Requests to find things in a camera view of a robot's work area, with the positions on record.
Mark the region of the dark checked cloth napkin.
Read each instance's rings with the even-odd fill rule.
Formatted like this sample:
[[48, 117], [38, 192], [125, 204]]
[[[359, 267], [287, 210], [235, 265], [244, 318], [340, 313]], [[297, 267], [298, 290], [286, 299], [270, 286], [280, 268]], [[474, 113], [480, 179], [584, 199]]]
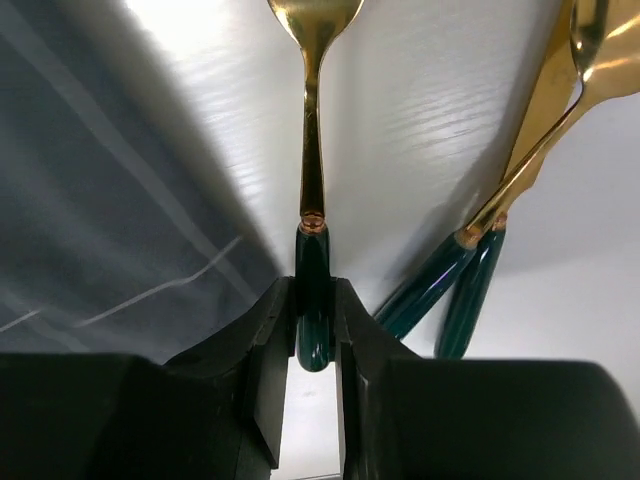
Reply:
[[157, 362], [277, 276], [51, 1], [1, 5], [1, 348]]

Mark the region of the gold spoon green handle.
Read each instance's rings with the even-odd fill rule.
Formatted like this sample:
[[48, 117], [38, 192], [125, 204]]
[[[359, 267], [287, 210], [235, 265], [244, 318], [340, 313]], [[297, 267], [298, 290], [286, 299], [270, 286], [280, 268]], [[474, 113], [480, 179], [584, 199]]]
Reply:
[[464, 242], [463, 228], [491, 226], [503, 210], [535, 182], [545, 156], [590, 109], [639, 91], [639, 4], [636, 1], [571, 1], [570, 49], [577, 81], [568, 106], [494, 193], [460, 229], [449, 235], [376, 313], [395, 338], [404, 338], [459, 279], [472, 260], [474, 241]]

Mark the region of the gold fork green handle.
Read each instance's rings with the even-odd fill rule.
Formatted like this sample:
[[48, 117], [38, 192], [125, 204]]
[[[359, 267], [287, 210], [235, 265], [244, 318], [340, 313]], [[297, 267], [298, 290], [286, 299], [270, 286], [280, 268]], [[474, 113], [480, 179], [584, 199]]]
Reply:
[[272, 13], [296, 42], [304, 63], [302, 164], [295, 244], [296, 355], [308, 372], [333, 359], [330, 236], [325, 212], [319, 90], [331, 45], [358, 16], [361, 1], [272, 0]]

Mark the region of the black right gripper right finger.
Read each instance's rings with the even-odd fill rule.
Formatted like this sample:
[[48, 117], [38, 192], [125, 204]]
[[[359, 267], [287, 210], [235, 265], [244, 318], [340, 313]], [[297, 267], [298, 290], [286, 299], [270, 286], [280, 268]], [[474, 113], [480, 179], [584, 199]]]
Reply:
[[639, 427], [599, 365], [424, 359], [332, 285], [346, 479], [635, 479]]

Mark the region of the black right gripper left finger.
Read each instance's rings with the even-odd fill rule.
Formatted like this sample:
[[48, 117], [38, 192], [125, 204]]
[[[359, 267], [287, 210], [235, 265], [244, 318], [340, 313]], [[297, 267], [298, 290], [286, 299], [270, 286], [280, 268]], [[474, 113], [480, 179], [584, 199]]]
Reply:
[[266, 479], [280, 457], [293, 281], [165, 364], [5, 354], [5, 479]]

